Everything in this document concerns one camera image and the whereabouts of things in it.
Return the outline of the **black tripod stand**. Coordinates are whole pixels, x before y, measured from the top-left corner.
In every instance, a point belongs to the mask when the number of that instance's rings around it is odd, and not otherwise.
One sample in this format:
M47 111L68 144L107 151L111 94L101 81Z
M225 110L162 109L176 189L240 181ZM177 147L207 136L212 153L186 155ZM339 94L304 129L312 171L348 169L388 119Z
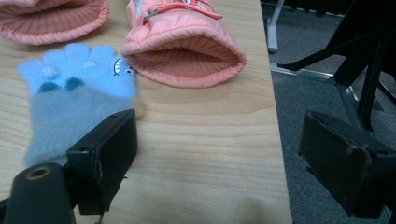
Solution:
M335 54L345 57L333 75L338 85L349 86L366 73L357 116L370 131L380 74L396 81L396 0L354 0L325 49L282 67L298 71Z

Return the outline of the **blue knitted glove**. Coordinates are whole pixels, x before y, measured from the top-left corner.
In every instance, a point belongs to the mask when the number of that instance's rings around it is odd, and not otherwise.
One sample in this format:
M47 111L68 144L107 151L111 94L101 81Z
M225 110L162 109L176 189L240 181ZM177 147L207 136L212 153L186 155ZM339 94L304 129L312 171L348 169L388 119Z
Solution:
M72 43L17 68L29 88L33 135L23 162L66 163L65 152L106 117L133 107L135 70L107 45Z

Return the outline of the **metal floor rail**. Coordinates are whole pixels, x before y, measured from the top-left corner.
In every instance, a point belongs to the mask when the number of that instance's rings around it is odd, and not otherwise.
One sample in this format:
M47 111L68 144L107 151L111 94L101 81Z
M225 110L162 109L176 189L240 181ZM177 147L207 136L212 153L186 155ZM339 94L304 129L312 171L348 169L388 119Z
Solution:
M334 79L332 74L301 69L298 71L291 71L285 68L278 67L276 63L270 63L270 70L272 73L282 74L292 77L304 78L318 82L325 82L325 83L334 83Z
M373 128L366 128L363 121L358 115L359 99L355 94L354 90L350 86L336 84L336 88L340 94L346 112L348 114L349 120L353 127L357 128L361 132L366 132L369 134L374 134Z

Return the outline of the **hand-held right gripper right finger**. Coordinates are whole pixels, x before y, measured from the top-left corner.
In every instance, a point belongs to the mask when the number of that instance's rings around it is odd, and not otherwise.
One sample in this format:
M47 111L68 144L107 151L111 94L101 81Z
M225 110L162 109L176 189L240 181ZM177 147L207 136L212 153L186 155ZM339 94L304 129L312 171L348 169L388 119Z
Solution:
M333 116L308 111L299 155L312 174L357 218L396 218L396 150Z

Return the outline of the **pink padded glove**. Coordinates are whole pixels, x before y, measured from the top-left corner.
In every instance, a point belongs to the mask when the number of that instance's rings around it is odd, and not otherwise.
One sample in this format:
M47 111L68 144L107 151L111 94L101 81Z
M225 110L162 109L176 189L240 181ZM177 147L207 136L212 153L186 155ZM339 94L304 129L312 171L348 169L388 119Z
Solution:
M104 24L108 0L0 0L0 36L28 45L73 40Z
M131 0L121 55L150 80L208 88L243 70L247 57L208 0Z

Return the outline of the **white desk frame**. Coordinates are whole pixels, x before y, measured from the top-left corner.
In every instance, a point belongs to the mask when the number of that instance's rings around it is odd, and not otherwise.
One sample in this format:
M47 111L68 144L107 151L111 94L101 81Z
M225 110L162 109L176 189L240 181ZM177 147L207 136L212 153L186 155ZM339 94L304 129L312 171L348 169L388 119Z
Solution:
M267 49L271 53L276 53L278 49L276 23L285 0L276 0L276 7L272 16L266 22Z

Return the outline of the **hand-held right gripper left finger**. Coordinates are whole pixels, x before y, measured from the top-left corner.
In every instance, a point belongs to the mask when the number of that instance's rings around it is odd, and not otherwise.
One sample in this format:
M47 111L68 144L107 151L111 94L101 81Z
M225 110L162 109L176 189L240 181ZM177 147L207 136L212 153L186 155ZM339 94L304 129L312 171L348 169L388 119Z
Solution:
M137 153L135 111L112 114L66 151L72 204L82 215L108 211Z

